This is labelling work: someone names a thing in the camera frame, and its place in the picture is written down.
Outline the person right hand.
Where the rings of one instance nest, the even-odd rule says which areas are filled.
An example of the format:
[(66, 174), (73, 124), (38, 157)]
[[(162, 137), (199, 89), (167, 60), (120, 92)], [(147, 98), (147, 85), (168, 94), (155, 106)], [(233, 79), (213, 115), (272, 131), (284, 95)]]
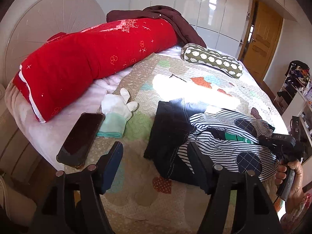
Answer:
[(302, 202), (302, 199), (304, 198), (304, 192), (302, 189), (304, 171), (302, 165), (298, 160), (288, 162), (287, 164), (285, 164), (283, 161), (280, 161), (274, 180), (277, 187), (279, 187), (282, 181), (287, 177), (287, 166), (295, 171), (295, 179), (289, 192), (288, 199), (285, 203), (286, 213), (291, 213), (294, 208), (297, 208), (299, 206), (300, 202)]

